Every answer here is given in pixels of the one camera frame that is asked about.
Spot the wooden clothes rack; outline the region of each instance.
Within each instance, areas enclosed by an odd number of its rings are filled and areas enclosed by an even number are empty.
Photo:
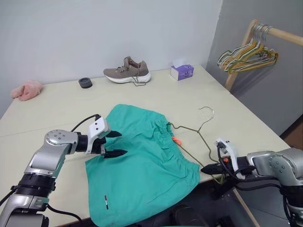
[[[244,36],[242,46],[249,43],[249,41],[253,37],[252,28],[258,23],[259,22],[257,20],[252,20],[251,21],[250,25],[248,26],[247,32]],[[303,37],[301,37],[301,36],[294,35],[292,33],[285,32],[285,31],[279,30],[279,29],[274,28],[274,27],[272,27],[268,30],[268,34],[279,37],[281,39],[292,42],[294,44],[303,46]],[[237,78],[237,75],[238,75],[238,73],[228,73],[228,78],[225,82],[225,88],[227,90],[229,90],[229,91],[231,90],[231,88],[233,86],[233,83],[235,82],[235,80]]]

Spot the tissue box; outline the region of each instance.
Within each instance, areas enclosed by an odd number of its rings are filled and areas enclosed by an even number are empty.
[[[192,65],[181,65],[178,68],[172,66],[170,68],[170,74],[176,80],[192,77],[194,74],[194,67]]]

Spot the teal fabric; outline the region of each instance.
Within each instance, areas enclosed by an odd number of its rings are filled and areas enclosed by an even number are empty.
[[[107,139],[106,149],[128,152],[86,162],[89,213],[97,226],[122,227],[146,219],[179,202],[199,183],[199,166],[172,141],[164,115],[117,105],[107,121],[122,136]]]

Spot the brown sneaker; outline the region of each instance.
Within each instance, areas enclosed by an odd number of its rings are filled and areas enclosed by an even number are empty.
[[[124,58],[124,66],[116,69],[105,69],[104,75],[115,83],[146,83],[151,79],[145,61],[134,62],[130,56]]]

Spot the table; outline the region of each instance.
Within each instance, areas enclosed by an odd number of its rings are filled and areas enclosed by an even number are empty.
[[[92,79],[89,89],[80,88],[78,81],[48,84],[40,95],[20,102],[14,100],[0,120],[1,197],[16,185],[33,153],[44,141],[44,135],[53,129],[70,130],[82,119],[93,114],[107,116],[117,104],[135,105],[164,114],[175,125],[198,129],[199,108],[210,106],[215,117],[206,123],[201,133],[217,159],[214,141],[221,137],[229,140],[240,156],[247,153],[273,150],[289,146],[283,142],[257,116],[238,101],[201,66],[195,66],[191,78],[176,81],[170,70],[153,71],[146,86],[135,87],[132,83],[115,84],[106,78]],[[87,134],[88,121],[79,127]],[[200,137],[192,131],[173,130],[183,146],[204,165],[212,163],[208,149]],[[185,152],[184,156],[194,160]],[[85,161],[94,155],[74,154],[66,157],[50,194],[50,205],[58,210],[89,217],[88,185]],[[211,176],[200,173],[200,182]],[[75,218],[46,210],[50,226],[72,222]]]

